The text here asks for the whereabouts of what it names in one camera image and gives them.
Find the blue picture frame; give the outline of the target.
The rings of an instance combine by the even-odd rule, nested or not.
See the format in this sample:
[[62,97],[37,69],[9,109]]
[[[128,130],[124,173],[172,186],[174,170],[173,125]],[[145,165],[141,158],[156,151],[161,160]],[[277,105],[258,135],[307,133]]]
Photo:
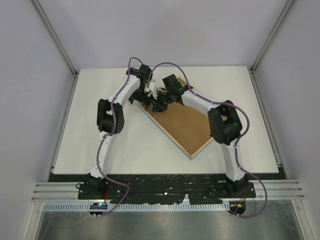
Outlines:
[[209,120],[203,113],[179,103],[170,103],[165,112],[152,113],[152,107],[138,108],[192,160],[212,141]]

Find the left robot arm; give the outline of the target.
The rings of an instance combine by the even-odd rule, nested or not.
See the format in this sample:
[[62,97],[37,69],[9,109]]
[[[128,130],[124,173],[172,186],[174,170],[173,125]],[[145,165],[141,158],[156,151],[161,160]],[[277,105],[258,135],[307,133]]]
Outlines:
[[99,131],[99,144],[92,167],[85,175],[84,182],[78,186],[78,198],[81,200],[102,199],[108,191],[108,183],[128,188],[125,183],[107,176],[103,166],[109,158],[110,151],[117,135],[125,126],[123,108],[126,103],[149,103],[153,96],[152,89],[147,86],[152,78],[152,70],[148,65],[139,68],[128,67],[125,80],[121,86],[107,99],[100,99],[97,104],[96,124]]

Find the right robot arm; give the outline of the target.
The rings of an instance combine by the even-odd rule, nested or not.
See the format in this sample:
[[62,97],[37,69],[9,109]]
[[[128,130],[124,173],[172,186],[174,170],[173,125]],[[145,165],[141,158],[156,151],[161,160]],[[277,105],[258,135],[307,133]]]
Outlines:
[[149,83],[145,88],[147,96],[151,98],[152,112],[165,112],[169,104],[178,103],[206,115],[210,135],[222,149],[226,175],[225,191],[231,197],[244,194],[249,180],[242,170],[238,143],[243,125],[236,106],[230,100],[210,100],[189,84],[182,85],[174,74],[162,81],[165,88],[157,88],[155,83]]

